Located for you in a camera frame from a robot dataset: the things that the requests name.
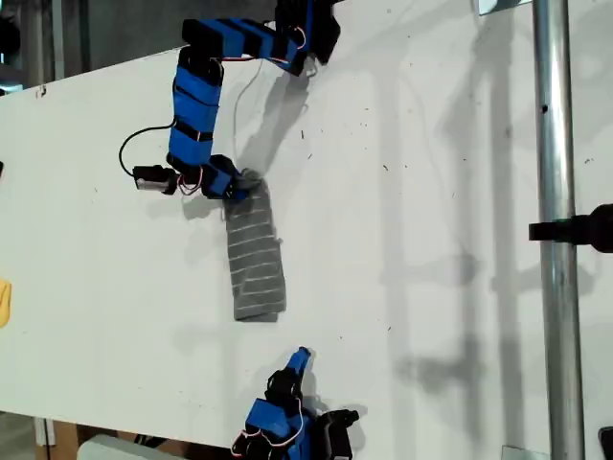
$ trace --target gray cloth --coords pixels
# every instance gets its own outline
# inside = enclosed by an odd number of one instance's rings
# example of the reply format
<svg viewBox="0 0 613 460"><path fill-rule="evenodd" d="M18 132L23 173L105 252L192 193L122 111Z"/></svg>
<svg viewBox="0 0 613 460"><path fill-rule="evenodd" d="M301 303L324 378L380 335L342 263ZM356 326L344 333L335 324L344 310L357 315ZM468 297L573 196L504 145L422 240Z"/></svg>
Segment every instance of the gray cloth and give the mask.
<svg viewBox="0 0 613 460"><path fill-rule="evenodd" d="M285 277L264 181L243 201L224 201L234 317L270 321L285 310Z"/></svg>

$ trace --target white tabletop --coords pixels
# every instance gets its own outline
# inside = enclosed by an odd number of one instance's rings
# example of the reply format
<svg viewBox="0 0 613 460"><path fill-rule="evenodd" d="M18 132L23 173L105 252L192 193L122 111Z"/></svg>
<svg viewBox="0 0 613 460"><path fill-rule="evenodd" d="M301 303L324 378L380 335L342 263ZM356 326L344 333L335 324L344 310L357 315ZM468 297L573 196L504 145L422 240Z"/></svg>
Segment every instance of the white tabletop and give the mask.
<svg viewBox="0 0 613 460"><path fill-rule="evenodd" d="M287 311L233 321L220 209L117 161L172 117L175 51L0 99L0 409L229 446L304 345L357 458L547 451L532 9L348 0L327 68L228 64L215 152L265 173ZM613 3L572 2L578 211L613 196ZM128 165L164 161L168 133ZM613 260L579 250L588 458L613 424Z"/></svg>

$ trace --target silver pipe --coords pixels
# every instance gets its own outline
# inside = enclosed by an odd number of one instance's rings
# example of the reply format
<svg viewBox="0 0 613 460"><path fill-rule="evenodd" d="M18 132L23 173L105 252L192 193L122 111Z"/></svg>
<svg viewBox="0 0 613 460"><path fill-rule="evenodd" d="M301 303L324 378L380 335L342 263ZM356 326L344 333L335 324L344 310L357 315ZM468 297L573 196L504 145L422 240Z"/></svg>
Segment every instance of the silver pipe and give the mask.
<svg viewBox="0 0 613 460"><path fill-rule="evenodd" d="M533 0L540 219L575 214L568 0ZM541 244L552 460L584 460L577 250Z"/></svg>

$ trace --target cable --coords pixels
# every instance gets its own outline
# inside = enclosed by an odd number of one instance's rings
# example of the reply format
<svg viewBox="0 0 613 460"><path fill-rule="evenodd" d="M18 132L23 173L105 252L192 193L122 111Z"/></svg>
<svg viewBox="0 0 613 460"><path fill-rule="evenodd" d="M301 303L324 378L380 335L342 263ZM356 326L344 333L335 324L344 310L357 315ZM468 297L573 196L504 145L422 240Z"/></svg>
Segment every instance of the cable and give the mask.
<svg viewBox="0 0 613 460"><path fill-rule="evenodd" d="M122 166L122 169L124 170L124 172L129 175L130 177L134 177L134 174L130 171L127 170L127 168L125 167L124 164L124 149L125 146L127 145L128 142L130 142L132 139L134 139L136 136L139 136L141 134L143 134L144 132L149 132L149 131L157 131L157 130L161 130L161 129L170 129L171 127L174 126L174 124L176 123L176 120L172 120L172 123L170 123L169 125L166 126L152 126L152 127L146 127L145 129L141 129L140 131L136 131L133 134L130 134L127 139L124 140L124 143L122 144L122 146L119 149L119 164Z"/></svg>
<svg viewBox="0 0 613 460"><path fill-rule="evenodd" d="M305 34L305 31L303 30L302 27L296 26L295 29L303 35L303 44L298 47L299 50L302 50L307 44L307 34Z"/></svg>
<svg viewBox="0 0 613 460"><path fill-rule="evenodd" d="M184 196L192 196L198 191L198 189L202 185L203 178L204 178L204 168L200 167L200 178L198 179L198 183L195 184L195 186L193 186L192 188L189 188L187 185L185 185L185 176L183 174L179 175L177 179L177 185L179 189L181 189L181 193Z"/></svg>
<svg viewBox="0 0 613 460"><path fill-rule="evenodd" d="M47 419L42 419L45 425L45 447L47 448L47 460L51 460L51 447L49 446L49 431L47 430Z"/></svg>
<svg viewBox="0 0 613 460"><path fill-rule="evenodd" d="M247 60L254 60L255 58L253 56L249 56L249 57L225 57L222 60L224 62L245 62Z"/></svg>
<svg viewBox="0 0 613 460"><path fill-rule="evenodd" d="M288 444L293 443L296 438L298 438L302 430L305 428L305 419L303 418L303 402L300 401L300 398L296 398L296 401L298 401L298 413L300 414L300 429L298 429L298 431L296 431L296 434L294 434L291 438L280 444L272 444L270 440L266 437L266 435L262 433L261 435L266 441L268 441L268 444L271 448L284 448Z"/></svg>

